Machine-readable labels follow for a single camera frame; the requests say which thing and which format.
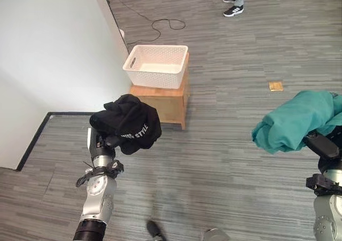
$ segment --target white shoe sole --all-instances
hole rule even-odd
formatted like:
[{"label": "white shoe sole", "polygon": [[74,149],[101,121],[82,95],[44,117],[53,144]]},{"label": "white shoe sole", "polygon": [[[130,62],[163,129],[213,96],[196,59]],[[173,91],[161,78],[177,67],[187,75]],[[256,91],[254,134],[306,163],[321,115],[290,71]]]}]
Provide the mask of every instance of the white shoe sole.
[{"label": "white shoe sole", "polygon": [[234,3],[235,1],[225,1],[225,0],[222,0],[224,3]]},{"label": "white shoe sole", "polygon": [[242,9],[242,10],[240,10],[240,11],[238,11],[238,12],[235,12],[235,13],[233,13],[232,15],[226,15],[226,14],[224,14],[224,13],[223,13],[223,15],[224,15],[226,18],[230,18],[230,17],[233,17],[233,16],[235,16],[235,15],[239,15],[239,14],[241,14],[242,12],[244,12],[244,9]]}]

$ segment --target black baseboard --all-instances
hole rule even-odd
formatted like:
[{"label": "black baseboard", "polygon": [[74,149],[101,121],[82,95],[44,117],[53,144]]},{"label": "black baseboard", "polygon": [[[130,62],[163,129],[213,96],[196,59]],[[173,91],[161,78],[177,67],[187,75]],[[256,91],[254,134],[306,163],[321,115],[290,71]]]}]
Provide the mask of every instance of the black baseboard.
[{"label": "black baseboard", "polygon": [[21,171],[22,168],[24,167],[29,155],[32,152],[33,147],[35,146],[36,142],[38,141],[42,131],[44,130],[45,125],[48,123],[50,120],[50,117],[52,115],[92,115],[94,112],[49,112],[46,114],[44,117],[43,122],[41,125],[38,127],[38,130],[36,131],[36,134],[33,136],[32,141],[30,142],[29,146],[27,147],[24,155],[22,156],[17,168],[15,169],[16,171]]}]

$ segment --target white wall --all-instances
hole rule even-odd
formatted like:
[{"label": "white wall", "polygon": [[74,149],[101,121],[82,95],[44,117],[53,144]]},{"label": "white wall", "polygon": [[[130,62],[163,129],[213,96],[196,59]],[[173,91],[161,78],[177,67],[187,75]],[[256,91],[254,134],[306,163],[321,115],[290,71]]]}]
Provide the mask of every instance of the white wall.
[{"label": "white wall", "polygon": [[102,110],[130,87],[128,53],[103,2],[0,0],[0,71],[49,111]]},{"label": "white wall", "polygon": [[16,169],[48,110],[0,72],[0,167]]}]

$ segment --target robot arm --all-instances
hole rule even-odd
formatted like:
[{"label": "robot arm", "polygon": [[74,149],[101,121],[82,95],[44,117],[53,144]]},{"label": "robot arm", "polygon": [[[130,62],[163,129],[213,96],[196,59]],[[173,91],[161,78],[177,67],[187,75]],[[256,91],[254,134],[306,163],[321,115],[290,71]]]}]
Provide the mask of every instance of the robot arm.
[{"label": "robot arm", "polygon": [[[332,134],[336,138],[339,130]],[[314,234],[317,241],[342,240],[342,160],[339,147],[332,138],[316,131],[310,132],[304,142],[318,154],[322,174],[307,178],[306,187],[315,191],[316,221]]]},{"label": "robot arm", "polygon": [[342,240],[342,196],[316,197],[314,208],[316,212],[314,224],[316,240]]},{"label": "robot arm", "polygon": [[85,171],[76,186],[87,183],[87,199],[74,241],[102,241],[106,226],[113,213],[113,196],[116,190],[115,178],[123,172],[123,164],[115,158],[113,147],[120,141],[108,146],[101,135],[93,128],[88,129],[88,149],[93,163],[92,168]]}]

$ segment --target gray carpet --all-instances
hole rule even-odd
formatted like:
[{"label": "gray carpet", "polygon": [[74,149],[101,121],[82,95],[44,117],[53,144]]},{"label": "gray carpet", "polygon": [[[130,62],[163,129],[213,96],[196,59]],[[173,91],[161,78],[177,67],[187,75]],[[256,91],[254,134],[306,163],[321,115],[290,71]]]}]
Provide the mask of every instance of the gray carpet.
[{"label": "gray carpet", "polygon": [[[115,213],[105,240],[147,240],[145,220],[172,241],[222,228],[234,241],[314,240],[314,194],[305,178],[318,157],[269,155],[251,142],[261,118],[304,89],[342,93],[342,0],[246,0],[224,18],[221,0],[122,0],[149,18],[179,18],[155,44],[186,44],[191,98],[187,130],[163,125],[147,151],[118,155]],[[110,0],[128,42],[153,38],[147,20]],[[283,81],[270,92],[268,81]],[[52,118],[24,169],[0,170],[0,240],[71,240],[86,198],[74,182],[90,162],[87,116]]]}]

